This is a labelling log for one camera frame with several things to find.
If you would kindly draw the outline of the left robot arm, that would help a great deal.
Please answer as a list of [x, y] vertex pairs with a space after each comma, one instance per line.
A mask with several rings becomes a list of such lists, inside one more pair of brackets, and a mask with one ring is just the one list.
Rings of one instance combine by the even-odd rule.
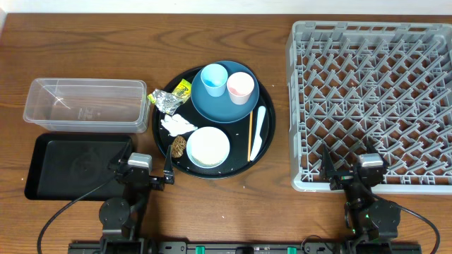
[[108, 169], [114, 172], [114, 180], [124, 185], [120, 198], [105, 201], [99, 211], [102, 237], [113, 240], [133, 241], [145, 214], [151, 191], [163, 191], [175, 182], [172, 166], [172, 148], [167, 148], [162, 176], [151, 174], [152, 157], [131, 151], [126, 144], [113, 158]]

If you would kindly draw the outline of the white tissue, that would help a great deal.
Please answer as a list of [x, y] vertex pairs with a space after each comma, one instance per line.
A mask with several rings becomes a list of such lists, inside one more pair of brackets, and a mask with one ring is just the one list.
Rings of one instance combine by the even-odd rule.
[[166, 114], [160, 123], [172, 137], [177, 137], [178, 135], [183, 135], [198, 129], [197, 126], [188, 122], [180, 114], [174, 114], [172, 116]]

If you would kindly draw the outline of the yellow snack wrapper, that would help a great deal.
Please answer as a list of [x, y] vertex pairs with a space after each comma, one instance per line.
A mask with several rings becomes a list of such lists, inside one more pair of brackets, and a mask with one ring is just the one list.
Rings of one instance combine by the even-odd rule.
[[172, 116], [175, 111], [191, 97], [191, 83], [182, 79], [171, 92], [155, 89], [147, 96], [157, 109]]

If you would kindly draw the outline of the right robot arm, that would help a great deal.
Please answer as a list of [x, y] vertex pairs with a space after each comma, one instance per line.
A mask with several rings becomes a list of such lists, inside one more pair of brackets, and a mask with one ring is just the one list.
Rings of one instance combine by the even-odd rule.
[[339, 170], [334, 167], [327, 146], [323, 146], [320, 176], [329, 182], [332, 191], [345, 192], [345, 221], [355, 232], [350, 239], [352, 246], [389, 242], [398, 236], [400, 209], [388, 201], [377, 200], [371, 191], [383, 181], [388, 166], [376, 148], [367, 143], [366, 152], [351, 169]]

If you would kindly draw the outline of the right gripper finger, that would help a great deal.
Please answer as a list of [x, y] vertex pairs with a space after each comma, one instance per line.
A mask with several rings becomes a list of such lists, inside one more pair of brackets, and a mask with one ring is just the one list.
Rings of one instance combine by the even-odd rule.
[[326, 144], [323, 144], [322, 148], [323, 152], [321, 159], [320, 177], [322, 179], [331, 179], [335, 176], [338, 176], [338, 171], [334, 167], [333, 160]]
[[366, 149], [367, 149], [367, 154], [371, 154], [371, 153], [378, 153], [380, 154], [381, 158], [383, 159], [383, 166], [388, 166], [389, 163], [388, 161], [384, 158], [384, 156], [377, 150], [375, 144], [367, 138], [366, 140]]

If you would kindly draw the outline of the brown walnut shell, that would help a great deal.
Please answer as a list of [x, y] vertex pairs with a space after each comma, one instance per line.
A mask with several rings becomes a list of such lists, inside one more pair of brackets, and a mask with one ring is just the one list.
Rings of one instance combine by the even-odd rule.
[[186, 149], [186, 140], [183, 136], [178, 135], [171, 144], [171, 156], [173, 158], [180, 158]]

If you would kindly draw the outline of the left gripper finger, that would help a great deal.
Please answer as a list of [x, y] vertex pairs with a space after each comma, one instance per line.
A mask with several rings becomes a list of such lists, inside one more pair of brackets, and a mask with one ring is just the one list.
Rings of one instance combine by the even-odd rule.
[[163, 173], [164, 173], [165, 184], [174, 185], [175, 178], [174, 178], [174, 170], [173, 170], [173, 166], [172, 166], [172, 146], [171, 145], [167, 148]]
[[122, 149], [110, 159], [107, 168], [109, 170], [120, 170], [128, 162], [131, 155], [131, 141], [125, 143]]

